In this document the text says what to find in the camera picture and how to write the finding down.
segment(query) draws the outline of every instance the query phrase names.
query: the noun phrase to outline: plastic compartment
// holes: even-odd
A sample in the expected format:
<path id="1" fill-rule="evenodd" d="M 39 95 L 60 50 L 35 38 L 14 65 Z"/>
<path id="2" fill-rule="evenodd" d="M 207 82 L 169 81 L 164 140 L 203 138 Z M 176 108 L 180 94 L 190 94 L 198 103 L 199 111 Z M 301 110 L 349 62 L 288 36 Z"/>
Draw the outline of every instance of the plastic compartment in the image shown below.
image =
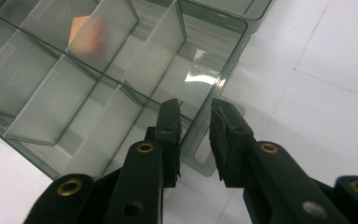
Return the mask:
<path id="1" fill-rule="evenodd" d="M 69 44 L 73 19 L 89 16 L 96 6 L 95 0 L 40 0 L 21 28 L 64 50 Z"/>
<path id="2" fill-rule="evenodd" d="M 68 51 L 82 62 L 105 71 L 137 22 L 138 18 L 128 0 L 102 1 Z"/>
<path id="3" fill-rule="evenodd" d="M 125 3 L 103 0 L 101 6 L 107 1 Z M 71 173 L 100 177 L 117 169 L 129 145 L 156 125 L 159 104 L 175 97 L 183 102 L 182 160 L 197 161 L 193 151 L 207 132 L 209 103 L 249 38 L 246 21 L 190 1 L 180 1 L 180 6 L 175 2 L 168 9 L 141 0 L 132 4 L 138 21 L 129 33 L 133 23 L 126 23 L 105 75 L 92 68 L 98 62 L 88 64 L 92 61 L 76 55 L 78 61 L 69 50 L 16 118 L 0 114 L 0 136 L 52 178 Z M 44 8 L 41 18 L 48 15 Z M 42 46 L 49 49 L 49 44 Z M 205 164 L 202 172 L 209 174 L 214 164 Z"/>
<path id="4" fill-rule="evenodd" d="M 54 145 L 94 84 L 95 80 L 82 68 L 62 56 L 10 125 L 4 137 Z"/>
<path id="5" fill-rule="evenodd" d="M 170 7 L 123 79 L 158 102 L 178 98 L 182 114 L 193 119 L 245 37 L 246 24 L 188 1 L 180 8 Z"/>
<path id="6" fill-rule="evenodd" d="M 17 116 L 56 61 L 17 31 L 0 49 L 0 113 Z"/>
<path id="7" fill-rule="evenodd" d="M 147 0 L 167 4 L 169 0 Z M 193 0 L 211 7 L 235 13 L 248 22 L 248 33 L 257 31 L 274 0 Z"/>
<path id="8" fill-rule="evenodd" d="M 40 0 L 0 0 L 0 17 L 20 26 Z"/>

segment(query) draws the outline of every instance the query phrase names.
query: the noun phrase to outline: glossy plastic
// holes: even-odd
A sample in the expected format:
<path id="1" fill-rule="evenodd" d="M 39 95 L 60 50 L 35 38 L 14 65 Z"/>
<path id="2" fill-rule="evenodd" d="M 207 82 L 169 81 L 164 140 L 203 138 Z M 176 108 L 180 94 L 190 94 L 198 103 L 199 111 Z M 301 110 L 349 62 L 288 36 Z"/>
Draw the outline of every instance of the glossy plastic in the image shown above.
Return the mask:
<path id="1" fill-rule="evenodd" d="M 0 136 L 52 178 L 71 173 L 98 178 L 117 169 L 129 146 L 156 125 L 159 104 L 178 98 L 181 159 L 209 175 L 213 157 L 200 159 L 197 148 L 209 126 L 209 103 L 249 39 L 247 24 L 237 15 L 191 1 L 157 2 L 103 0 L 97 7 L 92 1 L 88 8 L 72 7 L 74 1 L 42 0 L 21 26 L 20 19 L 0 17 L 0 50 L 17 29 L 16 34 L 31 36 L 27 50 L 37 46 L 38 53 L 55 60 L 46 72 L 37 71 L 44 79 L 19 106 L 19 114 L 0 113 Z M 62 14 L 68 8 L 71 14 Z M 112 10 L 116 15 L 107 13 Z M 85 15 L 88 20 L 67 48 L 69 24 Z M 126 20 L 117 22 L 116 16 Z M 93 25 L 98 19 L 105 25 Z M 47 34 L 52 27 L 65 32 Z M 92 35 L 103 50 L 82 52 L 82 41 Z M 11 67 L 14 72 L 19 68 Z M 8 82 L 12 71 L 2 71 Z"/>

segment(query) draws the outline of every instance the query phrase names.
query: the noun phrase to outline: white surface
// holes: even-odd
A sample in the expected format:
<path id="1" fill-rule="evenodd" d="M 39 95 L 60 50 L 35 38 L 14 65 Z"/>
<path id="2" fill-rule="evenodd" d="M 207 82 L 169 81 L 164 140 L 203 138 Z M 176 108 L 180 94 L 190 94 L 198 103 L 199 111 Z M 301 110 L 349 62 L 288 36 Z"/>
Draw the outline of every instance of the white surface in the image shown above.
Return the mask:
<path id="1" fill-rule="evenodd" d="M 358 175 L 358 1 L 276 0 L 224 95 L 247 108 L 257 139 L 285 147 L 310 176 L 332 185 Z M 250 223 L 241 190 L 183 168 L 164 223 Z M 38 173 L 0 140 L 0 186 L 11 187 L 0 187 L 0 223 L 24 219 L 48 184 Z"/>

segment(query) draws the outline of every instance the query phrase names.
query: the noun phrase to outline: black plastic part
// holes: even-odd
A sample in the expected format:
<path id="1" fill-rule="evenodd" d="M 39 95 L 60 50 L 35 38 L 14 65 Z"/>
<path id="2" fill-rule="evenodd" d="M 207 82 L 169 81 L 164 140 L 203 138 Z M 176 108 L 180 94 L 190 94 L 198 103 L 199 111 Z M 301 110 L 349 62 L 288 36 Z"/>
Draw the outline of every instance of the black plastic part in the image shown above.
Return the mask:
<path id="1" fill-rule="evenodd" d="M 241 167 L 255 141 L 254 133 L 234 105 L 219 99 L 212 101 L 209 139 L 220 179 L 228 188 L 243 188 Z"/>
<path id="2" fill-rule="evenodd" d="M 163 148 L 164 188 L 174 188 L 179 175 L 181 124 L 178 100 L 171 99 L 162 103 L 158 112 L 155 140 Z"/>
<path id="3" fill-rule="evenodd" d="M 334 187 L 333 201 L 351 223 L 358 223 L 358 176 L 342 176 Z"/>
<path id="4" fill-rule="evenodd" d="M 161 223 L 162 148 L 133 144 L 127 154 L 103 223 Z"/>
<path id="5" fill-rule="evenodd" d="M 254 143 L 249 162 L 272 208 L 269 223 L 350 223 L 283 147 Z"/>
<path id="6" fill-rule="evenodd" d="M 95 181 L 78 223 L 103 223 L 121 168 Z"/>
<path id="7" fill-rule="evenodd" d="M 24 223 L 79 223 L 93 185 L 87 175 L 57 179 L 39 197 Z"/>

